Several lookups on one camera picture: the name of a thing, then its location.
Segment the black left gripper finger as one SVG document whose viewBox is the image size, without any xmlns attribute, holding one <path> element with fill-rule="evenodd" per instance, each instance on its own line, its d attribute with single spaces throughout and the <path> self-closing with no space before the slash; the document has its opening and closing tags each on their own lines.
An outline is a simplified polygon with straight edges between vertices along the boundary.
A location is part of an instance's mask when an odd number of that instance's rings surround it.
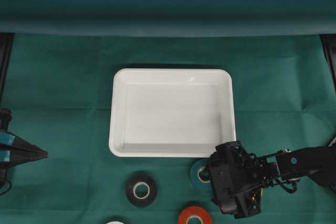
<svg viewBox="0 0 336 224">
<path fill-rule="evenodd" d="M 29 142 L 15 135 L 14 133 L 1 130 L 1 151 L 11 150 L 45 153 L 45 151 L 38 146 L 30 144 Z"/>
<path fill-rule="evenodd" d="M 11 168 L 23 163 L 48 157 L 48 153 L 1 151 L 1 168 Z"/>
</svg>

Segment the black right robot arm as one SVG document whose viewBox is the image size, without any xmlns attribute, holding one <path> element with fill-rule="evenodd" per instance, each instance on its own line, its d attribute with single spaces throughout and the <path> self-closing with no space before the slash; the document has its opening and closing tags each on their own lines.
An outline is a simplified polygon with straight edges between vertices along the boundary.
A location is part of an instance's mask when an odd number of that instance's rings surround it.
<svg viewBox="0 0 336 224">
<path fill-rule="evenodd" d="M 247 218 L 261 213 L 262 191 L 268 187 L 280 186 L 293 194 L 301 177 L 307 176 L 321 187 L 335 189 L 335 143 L 258 157 L 239 141 L 226 142 L 215 147 L 205 169 L 212 202 L 220 212 Z"/>
</svg>

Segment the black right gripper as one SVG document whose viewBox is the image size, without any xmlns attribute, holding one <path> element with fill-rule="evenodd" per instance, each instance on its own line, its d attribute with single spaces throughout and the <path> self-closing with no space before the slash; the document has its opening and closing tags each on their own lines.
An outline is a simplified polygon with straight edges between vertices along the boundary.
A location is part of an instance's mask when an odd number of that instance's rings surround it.
<svg viewBox="0 0 336 224">
<path fill-rule="evenodd" d="M 222 214 L 236 219 L 261 213 L 261 188 L 247 171 L 253 159 L 239 141 L 227 142 L 215 147 L 208 160 L 212 202 Z"/>
</svg>

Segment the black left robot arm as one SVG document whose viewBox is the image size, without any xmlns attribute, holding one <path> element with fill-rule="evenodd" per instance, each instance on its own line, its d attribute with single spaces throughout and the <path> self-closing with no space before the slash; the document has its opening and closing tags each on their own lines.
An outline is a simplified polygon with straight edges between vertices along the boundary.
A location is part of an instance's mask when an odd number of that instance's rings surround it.
<svg viewBox="0 0 336 224">
<path fill-rule="evenodd" d="M 11 110 L 1 108 L 1 195 L 12 188 L 7 178 L 10 168 L 48 157 L 48 152 L 10 132 L 8 126 L 11 120 Z"/>
</svg>

